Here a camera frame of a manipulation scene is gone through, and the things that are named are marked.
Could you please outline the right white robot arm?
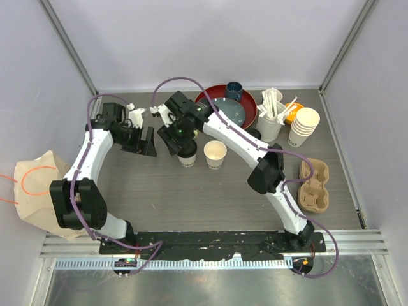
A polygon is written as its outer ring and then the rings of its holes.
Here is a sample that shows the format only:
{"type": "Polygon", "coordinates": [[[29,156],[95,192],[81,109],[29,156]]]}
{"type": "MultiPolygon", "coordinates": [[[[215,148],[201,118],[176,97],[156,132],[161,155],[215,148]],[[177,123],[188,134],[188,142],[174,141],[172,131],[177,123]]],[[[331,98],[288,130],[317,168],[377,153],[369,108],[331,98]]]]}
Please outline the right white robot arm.
{"type": "Polygon", "coordinates": [[[207,99],[195,103],[180,91],[151,112],[164,122],[157,133],[171,155],[186,158],[195,154],[196,130],[223,142],[238,154],[252,170],[247,179],[249,186],[265,195],[281,218],[290,248],[301,252],[309,247],[314,225],[302,214],[289,192],[289,181],[283,173],[286,152],[280,145],[269,146],[234,124],[207,99]]]}

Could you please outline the white paper cup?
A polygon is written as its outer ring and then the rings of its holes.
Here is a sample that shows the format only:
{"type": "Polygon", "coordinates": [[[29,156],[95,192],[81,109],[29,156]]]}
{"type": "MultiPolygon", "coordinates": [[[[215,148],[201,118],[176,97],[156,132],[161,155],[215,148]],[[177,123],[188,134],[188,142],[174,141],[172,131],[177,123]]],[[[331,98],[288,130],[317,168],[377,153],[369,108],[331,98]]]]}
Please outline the white paper cup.
{"type": "Polygon", "coordinates": [[[227,147],[219,140],[212,140],[205,144],[203,149],[208,167],[212,170],[219,169],[227,154],[227,147]]]}
{"type": "Polygon", "coordinates": [[[188,155],[178,155],[178,160],[180,161],[181,165],[185,168],[192,167],[195,164],[196,154],[188,154],[188,155]]]}

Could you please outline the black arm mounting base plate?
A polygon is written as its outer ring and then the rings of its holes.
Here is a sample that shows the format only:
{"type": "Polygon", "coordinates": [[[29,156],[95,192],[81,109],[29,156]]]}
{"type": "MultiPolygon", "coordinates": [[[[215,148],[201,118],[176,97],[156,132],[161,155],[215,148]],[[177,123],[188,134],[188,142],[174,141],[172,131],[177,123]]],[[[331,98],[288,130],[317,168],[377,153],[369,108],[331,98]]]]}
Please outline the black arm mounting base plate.
{"type": "Polygon", "coordinates": [[[284,231],[184,231],[139,232],[133,238],[123,240],[126,245],[148,246],[144,250],[132,250],[104,238],[99,239],[99,253],[125,255],[137,253],[147,260],[154,253],[156,242],[162,241],[153,260],[167,261],[221,261],[231,260],[236,253],[244,261],[282,259],[289,253],[326,252],[323,234],[311,234],[305,246],[295,241],[295,236],[284,231]]]}

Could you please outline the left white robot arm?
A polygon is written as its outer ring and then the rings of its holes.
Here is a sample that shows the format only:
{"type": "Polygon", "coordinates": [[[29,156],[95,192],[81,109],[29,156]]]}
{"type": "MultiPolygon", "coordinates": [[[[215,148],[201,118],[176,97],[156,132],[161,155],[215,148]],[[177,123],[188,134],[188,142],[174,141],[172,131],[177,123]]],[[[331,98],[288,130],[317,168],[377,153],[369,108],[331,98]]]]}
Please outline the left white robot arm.
{"type": "Polygon", "coordinates": [[[130,222],[108,213],[97,181],[109,150],[118,144],[125,152],[155,157],[154,128],[143,128],[146,109],[133,104],[105,103],[95,119],[87,118],[82,148],[71,169],[50,184],[50,196],[61,228],[85,230],[102,238],[121,254],[139,247],[130,222]]]}

